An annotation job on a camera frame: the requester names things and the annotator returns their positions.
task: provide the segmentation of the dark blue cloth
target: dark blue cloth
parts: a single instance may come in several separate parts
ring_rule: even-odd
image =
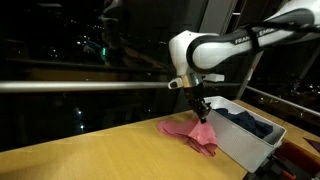
[[[273,126],[255,120],[254,117],[252,117],[247,111],[241,112],[239,114],[230,114],[228,109],[225,108],[214,110],[261,139],[263,139],[273,131]]]

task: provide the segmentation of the pink towel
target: pink towel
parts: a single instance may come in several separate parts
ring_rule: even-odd
[[[208,122],[201,124],[199,119],[183,123],[162,121],[157,128],[164,134],[187,141],[193,149],[206,156],[215,155],[218,143],[216,134]]]

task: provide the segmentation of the table surface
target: table surface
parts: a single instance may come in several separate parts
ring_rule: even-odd
[[[235,103],[287,129],[285,140],[320,158],[303,137],[320,138],[249,104]],[[0,179],[242,179],[247,171],[220,149],[206,157],[158,132],[191,111],[0,153]]]

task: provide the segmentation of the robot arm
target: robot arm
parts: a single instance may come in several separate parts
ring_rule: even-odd
[[[320,0],[292,0],[265,22],[294,24],[302,29],[320,24]],[[315,33],[281,28],[254,27],[252,32],[256,34],[256,42],[260,48],[320,37]],[[172,80],[168,87],[184,89],[189,104],[202,122],[205,122],[211,109],[203,100],[201,74],[213,73],[220,63],[250,51],[253,48],[251,37],[245,29],[223,36],[185,31],[169,42],[171,59],[178,77]]]

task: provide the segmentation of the white plastic bin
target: white plastic bin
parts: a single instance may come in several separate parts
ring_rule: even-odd
[[[213,110],[208,115],[207,120],[215,130],[218,147],[249,172],[255,172],[266,157],[281,145],[286,133],[283,127],[223,97],[209,97],[205,101],[211,103],[212,109],[226,108],[231,114],[247,111],[257,121],[273,126],[273,132],[260,139]]]

